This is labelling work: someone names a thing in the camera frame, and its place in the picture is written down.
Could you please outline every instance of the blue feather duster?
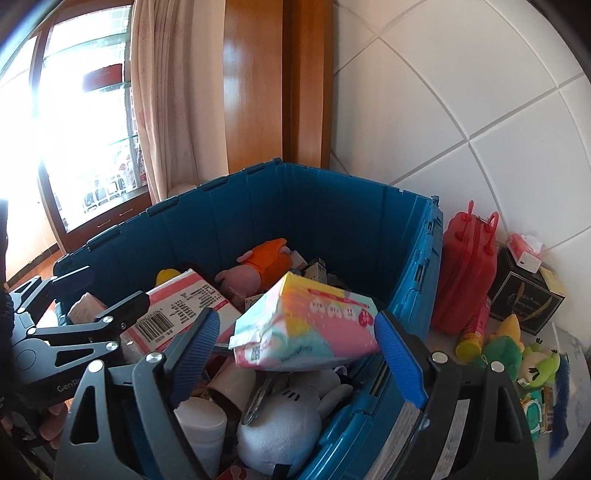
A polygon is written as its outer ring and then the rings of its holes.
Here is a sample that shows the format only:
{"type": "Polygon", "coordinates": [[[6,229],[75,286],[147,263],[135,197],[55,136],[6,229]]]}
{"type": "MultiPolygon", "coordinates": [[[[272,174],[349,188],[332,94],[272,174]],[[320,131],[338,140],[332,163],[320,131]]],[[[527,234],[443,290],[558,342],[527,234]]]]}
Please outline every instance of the blue feather duster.
{"type": "Polygon", "coordinates": [[[556,372],[556,404],[554,405],[554,426],[550,433],[550,458],[564,446],[569,436],[566,424],[567,407],[570,397],[570,364],[565,353],[560,354],[560,366],[556,372]]]}

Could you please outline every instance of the black box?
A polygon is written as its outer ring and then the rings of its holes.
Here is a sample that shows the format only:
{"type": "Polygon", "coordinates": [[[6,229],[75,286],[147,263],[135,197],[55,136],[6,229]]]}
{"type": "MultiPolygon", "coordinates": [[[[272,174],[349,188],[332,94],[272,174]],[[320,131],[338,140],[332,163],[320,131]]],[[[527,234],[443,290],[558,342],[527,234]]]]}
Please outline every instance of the black box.
{"type": "Polygon", "coordinates": [[[496,277],[488,291],[491,316],[504,320],[515,313],[521,330],[532,335],[542,329],[566,293],[556,275],[545,267],[531,273],[517,266],[506,247],[499,248],[496,277]]]}

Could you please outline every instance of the white container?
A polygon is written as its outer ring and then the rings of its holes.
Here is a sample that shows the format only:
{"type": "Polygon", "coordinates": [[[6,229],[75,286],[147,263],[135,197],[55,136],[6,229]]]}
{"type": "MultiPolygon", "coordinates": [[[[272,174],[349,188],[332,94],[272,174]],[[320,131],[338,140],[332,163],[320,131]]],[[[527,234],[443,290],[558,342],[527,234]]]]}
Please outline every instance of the white container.
{"type": "Polygon", "coordinates": [[[203,469],[216,478],[226,433],[225,412],[213,402],[191,397],[174,414],[203,469]]]}

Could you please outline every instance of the orange plush toy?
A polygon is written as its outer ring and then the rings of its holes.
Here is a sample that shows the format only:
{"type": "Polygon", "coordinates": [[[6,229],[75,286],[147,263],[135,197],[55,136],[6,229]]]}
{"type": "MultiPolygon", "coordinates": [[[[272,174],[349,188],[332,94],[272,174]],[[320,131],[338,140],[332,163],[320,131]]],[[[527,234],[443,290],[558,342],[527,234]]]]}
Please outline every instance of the orange plush toy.
{"type": "Polygon", "coordinates": [[[236,259],[240,265],[222,270],[215,281],[222,282],[220,292],[238,308],[244,299],[267,291],[293,268],[291,250],[285,238],[269,240],[257,245],[236,259]]]}

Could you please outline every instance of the green frog plush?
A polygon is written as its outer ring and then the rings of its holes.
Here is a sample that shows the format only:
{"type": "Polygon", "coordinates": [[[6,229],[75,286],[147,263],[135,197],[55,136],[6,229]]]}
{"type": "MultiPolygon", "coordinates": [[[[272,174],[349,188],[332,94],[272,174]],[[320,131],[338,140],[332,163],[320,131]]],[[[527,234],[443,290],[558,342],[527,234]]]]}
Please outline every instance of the green frog plush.
{"type": "Polygon", "coordinates": [[[542,385],[554,383],[554,376],[560,366],[560,355],[557,350],[542,351],[542,340],[525,347],[523,362],[519,369],[519,385],[524,388],[540,388],[542,385]]]}
{"type": "Polygon", "coordinates": [[[486,367],[494,361],[501,362],[505,366],[505,371],[512,382],[517,380],[517,373],[521,366],[521,351],[513,338],[503,335],[491,340],[482,348],[482,354],[472,363],[486,367]]]}

